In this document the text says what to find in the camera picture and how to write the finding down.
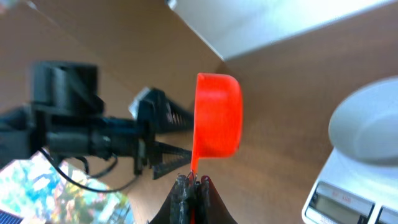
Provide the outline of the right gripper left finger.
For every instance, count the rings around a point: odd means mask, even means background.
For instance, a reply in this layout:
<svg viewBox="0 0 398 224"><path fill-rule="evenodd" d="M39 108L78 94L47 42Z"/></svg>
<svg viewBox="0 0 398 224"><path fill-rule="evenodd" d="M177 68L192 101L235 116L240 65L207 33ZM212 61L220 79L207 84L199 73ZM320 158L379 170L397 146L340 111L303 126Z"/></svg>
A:
<svg viewBox="0 0 398 224"><path fill-rule="evenodd" d="M195 204L192 179L179 175L158 213L149 224L190 224Z"/></svg>

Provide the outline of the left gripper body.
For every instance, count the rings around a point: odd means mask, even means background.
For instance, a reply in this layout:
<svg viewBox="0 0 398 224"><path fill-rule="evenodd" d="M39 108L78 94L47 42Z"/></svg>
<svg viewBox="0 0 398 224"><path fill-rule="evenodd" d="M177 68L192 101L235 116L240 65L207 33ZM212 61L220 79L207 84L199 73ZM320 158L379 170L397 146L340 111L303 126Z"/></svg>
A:
<svg viewBox="0 0 398 224"><path fill-rule="evenodd" d="M134 174L142 174L154 131L147 120L104 115L96 65L39 61L32 66L32 78L30 118L37 149L48 147L56 165L66 158L131 157Z"/></svg>

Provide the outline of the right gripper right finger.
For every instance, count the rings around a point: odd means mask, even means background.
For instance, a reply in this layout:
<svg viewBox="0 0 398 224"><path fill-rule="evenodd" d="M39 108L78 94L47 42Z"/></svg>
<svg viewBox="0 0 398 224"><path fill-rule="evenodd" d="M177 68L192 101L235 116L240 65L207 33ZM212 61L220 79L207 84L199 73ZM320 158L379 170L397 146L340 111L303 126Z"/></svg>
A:
<svg viewBox="0 0 398 224"><path fill-rule="evenodd" d="M237 224L208 175L201 177L198 187L195 223Z"/></svg>

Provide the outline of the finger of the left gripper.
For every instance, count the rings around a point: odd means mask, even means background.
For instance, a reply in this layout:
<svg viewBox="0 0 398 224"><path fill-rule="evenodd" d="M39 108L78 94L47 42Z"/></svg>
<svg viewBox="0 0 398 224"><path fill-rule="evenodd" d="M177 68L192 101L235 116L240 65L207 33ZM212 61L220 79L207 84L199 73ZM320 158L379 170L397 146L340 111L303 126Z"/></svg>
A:
<svg viewBox="0 0 398 224"><path fill-rule="evenodd" d="M191 131L193 113L180 107L160 89L150 89L146 96L149 121L156 134Z"/></svg>
<svg viewBox="0 0 398 224"><path fill-rule="evenodd" d="M151 147L151 168L153 179L159 179L170 172L191 163L192 151L155 142Z"/></svg>

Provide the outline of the orange plastic measuring scoop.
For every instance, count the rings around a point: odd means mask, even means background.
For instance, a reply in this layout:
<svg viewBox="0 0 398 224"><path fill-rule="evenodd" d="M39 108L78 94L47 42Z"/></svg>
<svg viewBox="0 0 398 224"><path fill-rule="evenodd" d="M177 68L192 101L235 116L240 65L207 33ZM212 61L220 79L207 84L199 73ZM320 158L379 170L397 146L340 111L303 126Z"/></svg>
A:
<svg viewBox="0 0 398 224"><path fill-rule="evenodd" d="M225 159L239 148L243 128L243 94L230 75L199 73L195 90L190 171L200 159Z"/></svg>

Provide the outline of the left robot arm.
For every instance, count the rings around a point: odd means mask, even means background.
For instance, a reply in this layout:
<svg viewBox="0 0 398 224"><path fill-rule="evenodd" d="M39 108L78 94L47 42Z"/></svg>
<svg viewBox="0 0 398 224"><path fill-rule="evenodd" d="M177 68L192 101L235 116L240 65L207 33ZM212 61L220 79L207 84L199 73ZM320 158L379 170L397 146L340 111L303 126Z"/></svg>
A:
<svg viewBox="0 0 398 224"><path fill-rule="evenodd" d="M98 95L98 67L44 60L31 68L28 104L1 115L1 165L31 158L42 148L55 165L131 157L133 171L145 166L158 179L191 161L191 152L156 140L156 135L191 131L193 114L156 88L143 89L131 104L131 118L107 117Z"/></svg>

